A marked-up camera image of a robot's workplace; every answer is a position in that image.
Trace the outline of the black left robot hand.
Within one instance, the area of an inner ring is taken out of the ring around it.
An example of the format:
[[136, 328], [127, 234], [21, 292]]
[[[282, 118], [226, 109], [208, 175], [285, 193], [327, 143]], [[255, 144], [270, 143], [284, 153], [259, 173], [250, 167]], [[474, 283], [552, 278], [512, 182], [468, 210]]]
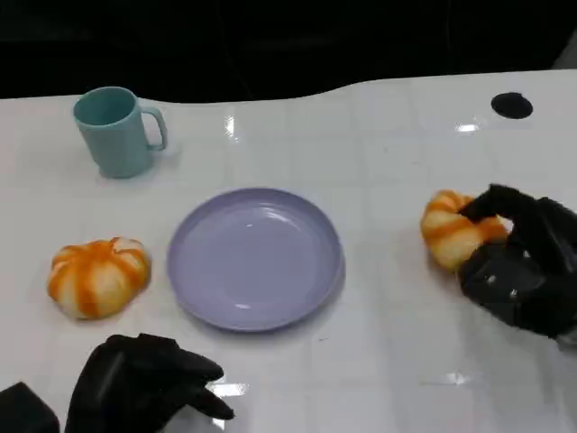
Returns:
[[160, 432], [183, 408], [231, 420], [234, 410], [207, 389], [224, 377], [216, 362], [149, 334], [112, 335], [78, 377], [67, 432]]

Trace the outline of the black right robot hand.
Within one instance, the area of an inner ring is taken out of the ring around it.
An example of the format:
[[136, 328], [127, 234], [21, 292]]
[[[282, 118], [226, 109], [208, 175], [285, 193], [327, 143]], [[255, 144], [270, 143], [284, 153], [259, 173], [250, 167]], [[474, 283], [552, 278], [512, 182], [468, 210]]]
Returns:
[[461, 210], [503, 217], [512, 231], [484, 242], [457, 272], [463, 294], [509, 326], [559, 340], [576, 331], [576, 214], [549, 198], [492, 184]]

